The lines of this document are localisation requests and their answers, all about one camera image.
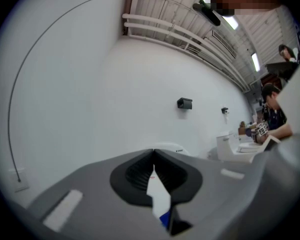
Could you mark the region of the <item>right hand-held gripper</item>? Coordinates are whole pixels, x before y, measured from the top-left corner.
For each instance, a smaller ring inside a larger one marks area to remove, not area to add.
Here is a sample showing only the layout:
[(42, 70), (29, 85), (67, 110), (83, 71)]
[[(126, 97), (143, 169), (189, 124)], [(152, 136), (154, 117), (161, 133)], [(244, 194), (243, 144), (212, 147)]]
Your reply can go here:
[(300, 166), (300, 64), (283, 90), (275, 98), (278, 106), (286, 115), (287, 122), (267, 134), (259, 155), (266, 151), (269, 143), (274, 142), (273, 150), (294, 166)]

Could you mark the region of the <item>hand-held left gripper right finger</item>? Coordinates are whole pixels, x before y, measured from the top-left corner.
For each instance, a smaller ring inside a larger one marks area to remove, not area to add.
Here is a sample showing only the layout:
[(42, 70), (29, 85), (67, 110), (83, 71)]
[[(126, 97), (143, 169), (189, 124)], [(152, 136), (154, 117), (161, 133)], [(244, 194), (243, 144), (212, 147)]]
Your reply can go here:
[(156, 240), (255, 240), (280, 224), (300, 198), (300, 151), (274, 148), (252, 163), (205, 160), (167, 150), (157, 154), (196, 168), (202, 185), (175, 206), (190, 227), (171, 235), (153, 227)]

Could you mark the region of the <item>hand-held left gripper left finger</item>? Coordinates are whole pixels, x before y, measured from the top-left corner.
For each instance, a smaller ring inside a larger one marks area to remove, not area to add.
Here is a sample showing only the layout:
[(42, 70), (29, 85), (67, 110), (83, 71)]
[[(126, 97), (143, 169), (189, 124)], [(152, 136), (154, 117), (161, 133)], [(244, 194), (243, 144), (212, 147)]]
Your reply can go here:
[(48, 240), (166, 240), (147, 195), (151, 149), (90, 163), (41, 193), (28, 207)]

